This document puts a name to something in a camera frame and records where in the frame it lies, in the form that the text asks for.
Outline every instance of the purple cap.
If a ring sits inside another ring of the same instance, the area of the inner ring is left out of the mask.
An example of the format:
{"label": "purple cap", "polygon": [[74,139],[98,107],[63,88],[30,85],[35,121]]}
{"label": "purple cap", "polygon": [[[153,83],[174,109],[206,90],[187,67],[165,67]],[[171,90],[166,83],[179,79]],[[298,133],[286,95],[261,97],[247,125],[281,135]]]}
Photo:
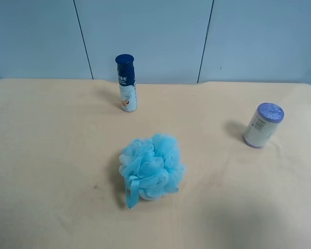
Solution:
{"label": "purple cap", "polygon": [[280,123],[284,116],[284,110],[276,104],[262,103],[257,108],[257,113],[267,122]]}

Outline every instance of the blue cap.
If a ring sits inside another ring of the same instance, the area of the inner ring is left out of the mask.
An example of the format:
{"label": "blue cap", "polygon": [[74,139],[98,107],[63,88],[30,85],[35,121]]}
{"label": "blue cap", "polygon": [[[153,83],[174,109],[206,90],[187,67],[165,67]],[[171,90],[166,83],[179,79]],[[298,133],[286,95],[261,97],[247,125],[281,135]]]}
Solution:
{"label": "blue cap", "polygon": [[284,110],[276,104],[262,103],[257,108],[258,115],[265,119],[267,122],[280,123],[284,116]]}
{"label": "blue cap", "polygon": [[132,67],[134,62],[134,57],[130,54],[120,54],[115,58],[115,62],[118,64],[118,68]]}

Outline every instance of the beige table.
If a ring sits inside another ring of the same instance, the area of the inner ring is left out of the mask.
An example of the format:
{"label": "beige table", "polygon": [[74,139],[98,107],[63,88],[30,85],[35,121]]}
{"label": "beige table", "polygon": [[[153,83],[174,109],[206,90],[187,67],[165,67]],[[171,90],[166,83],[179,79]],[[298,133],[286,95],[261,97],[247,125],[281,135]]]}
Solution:
{"label": "beige table", "polygon": [[[0,248],[311,248],[311,86],[0,80]],[[241,139],[258,104],[284,121],[263,149]],[[177,137],[180,192],[127,210],[120,150]]]}

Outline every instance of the mesh loofah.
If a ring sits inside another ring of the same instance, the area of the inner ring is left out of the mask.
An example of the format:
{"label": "mesh loofah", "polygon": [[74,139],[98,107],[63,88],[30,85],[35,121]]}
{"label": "mesh loofah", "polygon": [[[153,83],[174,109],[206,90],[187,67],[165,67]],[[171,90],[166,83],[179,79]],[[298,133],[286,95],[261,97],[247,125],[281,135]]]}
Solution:
{"label": "mesh loofah", "polygon": [[120,162],[119,171],[124,177],[126,203],[130,209],[138,203],[139,196],[154,200],[176,193],[185,172],[177,140],[162,133],[133,140],[122,150]]}

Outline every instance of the cylindrical container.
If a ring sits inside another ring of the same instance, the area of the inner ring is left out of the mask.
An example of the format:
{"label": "cylindrical container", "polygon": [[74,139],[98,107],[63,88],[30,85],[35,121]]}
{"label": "cylindrical container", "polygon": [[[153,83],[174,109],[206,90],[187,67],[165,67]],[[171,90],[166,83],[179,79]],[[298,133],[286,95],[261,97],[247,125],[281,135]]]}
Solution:
{"label": "cylindrical container", "polygon": [[121,54],[115,58],[115,62],[118,64],[122,109],[133,112],[137,109],[134,57],[130,54]]}
{"label": "cylindrical container", "polygon": [[244,142],[252,148],[264,147],[284,115],[284,111],[276,104],[260,104],[243,134]]}

